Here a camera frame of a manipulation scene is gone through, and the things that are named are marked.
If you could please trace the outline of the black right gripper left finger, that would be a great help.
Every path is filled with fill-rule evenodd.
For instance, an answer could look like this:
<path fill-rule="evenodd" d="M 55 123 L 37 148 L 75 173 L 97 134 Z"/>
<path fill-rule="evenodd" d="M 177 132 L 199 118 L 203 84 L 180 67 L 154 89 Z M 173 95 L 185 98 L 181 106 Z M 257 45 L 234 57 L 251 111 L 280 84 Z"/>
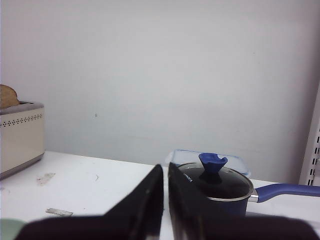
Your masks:
<path fill-rule="evenodd" d="M 26 224 L 18 240 L 159 239 L 164 211 L 164 174 L 157 164 L 103 215 L 46 218 Z"/>

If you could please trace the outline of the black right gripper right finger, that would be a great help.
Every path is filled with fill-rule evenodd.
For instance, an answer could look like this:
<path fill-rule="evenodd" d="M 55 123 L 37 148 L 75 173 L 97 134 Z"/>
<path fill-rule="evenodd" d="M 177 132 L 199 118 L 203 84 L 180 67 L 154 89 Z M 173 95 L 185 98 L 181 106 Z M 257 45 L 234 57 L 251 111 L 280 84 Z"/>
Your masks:
<path fill-rule="evenodd" d="M 169 212 L 177 240 L 316 240 L 303 220 L 270 215 L 230 215 L 205 197 L 182 175 L 168 167 Z"/>

